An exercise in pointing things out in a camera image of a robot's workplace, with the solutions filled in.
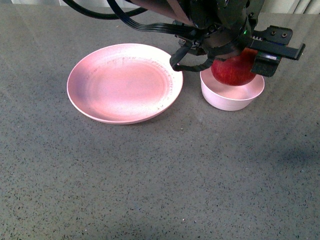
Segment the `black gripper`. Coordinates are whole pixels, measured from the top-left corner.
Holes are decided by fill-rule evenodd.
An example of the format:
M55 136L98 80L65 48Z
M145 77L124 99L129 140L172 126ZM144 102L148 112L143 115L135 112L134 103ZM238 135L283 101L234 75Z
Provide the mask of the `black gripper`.
M269 26L256 30L262 0L176 0L174 25L181 31L181 47L175 60L186 54L207 55L208 60L227 60L244 49L256 50L251 72L272 77L281 58L298 60L306 45L289 47L290 28Z

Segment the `robot arm with brown sleeve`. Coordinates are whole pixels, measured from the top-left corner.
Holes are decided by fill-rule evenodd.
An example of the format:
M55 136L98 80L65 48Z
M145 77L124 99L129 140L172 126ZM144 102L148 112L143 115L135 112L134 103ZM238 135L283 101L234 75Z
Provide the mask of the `robot arm with brown sleeve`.
M178 0L131 0L132 4L194 27Z

